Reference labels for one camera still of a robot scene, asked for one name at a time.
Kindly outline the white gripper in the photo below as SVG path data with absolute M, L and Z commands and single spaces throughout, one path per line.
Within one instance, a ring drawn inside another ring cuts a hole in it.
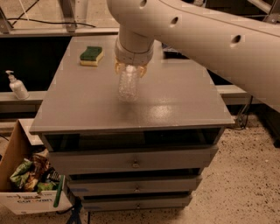
M 149 43 L 147 46 L 144 46 L 140 42 L 136 42 L 133 46 L 140 46 L 140 52 L 124 47 L 119 38 L 116 40 L 115 72 L 117 74 L 121 74 L 125 71 L 126 65 L 139 66 L 137 71 L 139 73 L 139 77 L 142 78 L 147 72 L 146 65 L 151 61 L 153 56 L 153 43 Z

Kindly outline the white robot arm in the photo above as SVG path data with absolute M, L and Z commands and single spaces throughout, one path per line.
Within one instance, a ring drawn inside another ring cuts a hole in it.
M 158 40 L 280 111 L 280 27 L 181 0 L 107 0 L 115 56 L 145 66 Z

